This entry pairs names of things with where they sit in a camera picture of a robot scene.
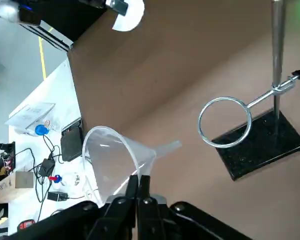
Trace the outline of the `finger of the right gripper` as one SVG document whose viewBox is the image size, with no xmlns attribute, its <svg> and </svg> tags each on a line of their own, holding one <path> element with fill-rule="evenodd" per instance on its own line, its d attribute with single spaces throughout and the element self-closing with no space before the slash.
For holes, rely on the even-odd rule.
<svg viewBox="0 0 300 240">
<path fill-rule="evenodd" d="M 123 0 L 106 0 L 105 5 L 122 16 L 126 15 L 129 6 L 129 4 Z"/>
</svg>

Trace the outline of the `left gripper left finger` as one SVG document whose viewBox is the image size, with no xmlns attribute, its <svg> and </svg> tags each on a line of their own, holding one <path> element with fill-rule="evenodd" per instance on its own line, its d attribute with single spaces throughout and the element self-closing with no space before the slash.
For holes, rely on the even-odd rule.
<svg viewBox="0 0 300 240">
<path fill-rule="evenodd" d="M 38 223 L 22 229 L 10 240 L 114 240 L 129 239 L 133 223 L 138 176 L 129 177 L 124 195 L 114 196 L 99 208 L 92 201 L 82 201 Z"/>
</svg>

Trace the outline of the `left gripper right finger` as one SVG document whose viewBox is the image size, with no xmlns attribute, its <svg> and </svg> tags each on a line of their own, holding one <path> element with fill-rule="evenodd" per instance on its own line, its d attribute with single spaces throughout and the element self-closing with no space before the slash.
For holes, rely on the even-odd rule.
<svg viewBox="0 0 300 240">
<path fill-rule="evenodd" d="M 178 201 L 171 206 L 150 194 L 149 175 L 142 175 L 137 194 L 139 240 L 249 240 L 250 237 L 198 207 Z"/>
</svg>

